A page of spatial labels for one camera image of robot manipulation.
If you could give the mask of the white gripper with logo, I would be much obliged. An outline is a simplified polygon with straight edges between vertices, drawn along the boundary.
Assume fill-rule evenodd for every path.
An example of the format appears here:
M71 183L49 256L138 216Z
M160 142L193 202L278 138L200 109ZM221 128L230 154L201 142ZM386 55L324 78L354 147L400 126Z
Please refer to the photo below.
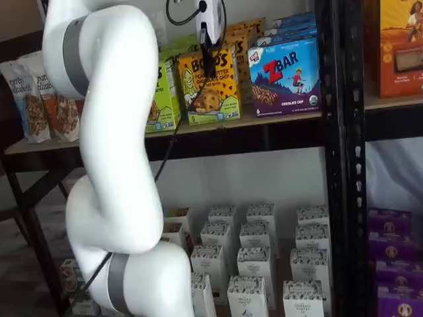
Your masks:
M221 0L197 0L196 30L204 62L205 76L215 76L213 44L217 43L224 28L224 10Z

